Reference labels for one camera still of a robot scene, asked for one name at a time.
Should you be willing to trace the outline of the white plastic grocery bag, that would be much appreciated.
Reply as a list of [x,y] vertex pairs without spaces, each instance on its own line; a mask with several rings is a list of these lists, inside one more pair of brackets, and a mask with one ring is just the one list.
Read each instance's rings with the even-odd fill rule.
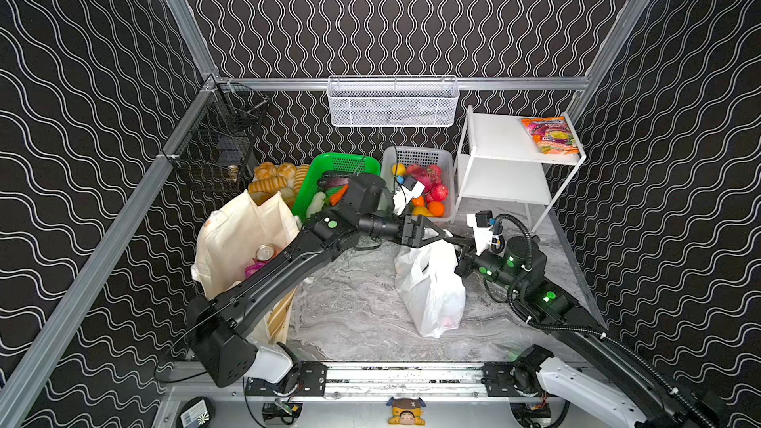
[[396,256],[396,291],[422,337],[438,339],[460,325],[466,289],[457,263],[455,247],[445,241],[402,248]]

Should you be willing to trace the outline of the red soda can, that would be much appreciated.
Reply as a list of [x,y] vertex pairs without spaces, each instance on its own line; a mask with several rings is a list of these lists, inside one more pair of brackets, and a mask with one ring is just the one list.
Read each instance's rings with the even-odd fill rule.
[[275,256],[277,255],[277,248],[273,244],[263,244],[261,245],[256,253],[255,253],[255,259],[257,262],[261,263],[267,263],[271,261]]

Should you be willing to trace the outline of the purple snack bag shelf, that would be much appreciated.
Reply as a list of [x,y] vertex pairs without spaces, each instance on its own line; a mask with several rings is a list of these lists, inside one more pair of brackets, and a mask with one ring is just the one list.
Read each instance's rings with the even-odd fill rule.
[[257,273],[257,271],[259,271],[265,264],[265,262],[256,261],[253,265],[246,267],[246,269],[244,269],[245,278],[247,279],[248,277],[255,275],[255,273]]

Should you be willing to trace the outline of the cream canvas tote bag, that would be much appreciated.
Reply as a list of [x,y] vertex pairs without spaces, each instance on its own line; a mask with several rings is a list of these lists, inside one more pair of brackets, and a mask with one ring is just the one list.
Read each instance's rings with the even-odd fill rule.
[[243,191],[213,211],[202,225],[191,277],[201,284],[206,299],[214,299],[247,279],[246,269],[262,260],[261,247],[283,251],[298,234],[299,225],[280,191],[262,204]]

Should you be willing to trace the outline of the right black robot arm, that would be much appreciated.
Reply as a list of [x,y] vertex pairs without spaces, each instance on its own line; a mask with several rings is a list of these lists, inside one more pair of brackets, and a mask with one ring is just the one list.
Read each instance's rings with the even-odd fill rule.
[[541,240],[509,214],[473,215],[473,236],[452,237],[460,275],[476,273],[487,289],[505,290],[501,303],[532,329],[583,357],[603,382],[570,367],[550,350],[532,346],[511,363],[507,380],[526,396],[558,396],[610,427],[725,427],[727,407],[709,390],[689,388],[594,319],[570,291],[545,275]]

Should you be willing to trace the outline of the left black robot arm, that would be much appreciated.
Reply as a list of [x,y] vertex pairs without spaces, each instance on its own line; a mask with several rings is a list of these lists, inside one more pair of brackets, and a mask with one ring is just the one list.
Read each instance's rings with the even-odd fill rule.
[[385,189],[380,176],[364,172],[354,176],[342,200],[312,216],[295,239],[253,277],[210,300],[192,299],[186,337],[216,386],[226,388],[238,382],[265,353],[246,336],[275,303],[317,269],[355,248],[363,236],[412,249],[437,242],[464,247],[469,242],[447,235],[423,216],[380,214]]

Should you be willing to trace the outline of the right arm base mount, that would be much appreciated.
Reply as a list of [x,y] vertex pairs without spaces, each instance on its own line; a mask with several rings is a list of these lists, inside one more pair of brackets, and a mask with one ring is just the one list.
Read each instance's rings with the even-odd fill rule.
[[485,363],[481,382],[489,398],[544,396],[539,382],[541,365],[554,354],[538,345],[524,350],[513,362]]

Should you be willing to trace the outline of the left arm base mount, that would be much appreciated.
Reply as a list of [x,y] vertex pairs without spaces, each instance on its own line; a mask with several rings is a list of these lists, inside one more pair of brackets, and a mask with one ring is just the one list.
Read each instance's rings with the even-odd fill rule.
[[266,382],[247,378],[245,396],[259,397],[315,397],[324,396],[328,367],[319,362],[300,362],[280,382]]

